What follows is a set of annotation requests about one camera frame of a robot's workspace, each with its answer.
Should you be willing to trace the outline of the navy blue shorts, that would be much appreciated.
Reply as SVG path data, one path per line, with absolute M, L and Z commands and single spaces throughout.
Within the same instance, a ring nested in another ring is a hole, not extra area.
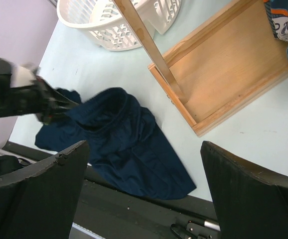
M 182 199 L 196 186 L 156 123 L 154 115 L 122 88 L 106 89 L 82 102 L 65 119 L 44 125 L 35 145 L 61 152 L 79 141 L 90 147 L 92 168 L 115 188 L 153 199 Z

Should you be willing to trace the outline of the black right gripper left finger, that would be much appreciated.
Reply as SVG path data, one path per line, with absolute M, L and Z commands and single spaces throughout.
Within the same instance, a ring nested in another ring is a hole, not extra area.
M 89 157 L 85 141 L 36 163 L 0 156 L 0 239 L 66 239 Z

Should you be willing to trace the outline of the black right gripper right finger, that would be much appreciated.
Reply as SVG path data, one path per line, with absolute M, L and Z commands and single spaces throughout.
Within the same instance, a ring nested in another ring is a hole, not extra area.
M 288 239 L 288 176 L 210 141 L 200 154 L 224 239 Z

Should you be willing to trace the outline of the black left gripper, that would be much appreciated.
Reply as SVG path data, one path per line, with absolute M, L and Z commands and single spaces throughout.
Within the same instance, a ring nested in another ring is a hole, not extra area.
M 43 124 L 81 104 L 76 91 L 47 89 L 32 64 L 15 67 L 0 58 L 0 118 L 35 114 Z

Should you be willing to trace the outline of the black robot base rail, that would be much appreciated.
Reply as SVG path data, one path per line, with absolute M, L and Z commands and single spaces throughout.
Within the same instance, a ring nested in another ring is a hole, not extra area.
M 174 205 L 152 202 L 84 178 L 71 230 L 100 239 L 219 239 L 219 225 Z

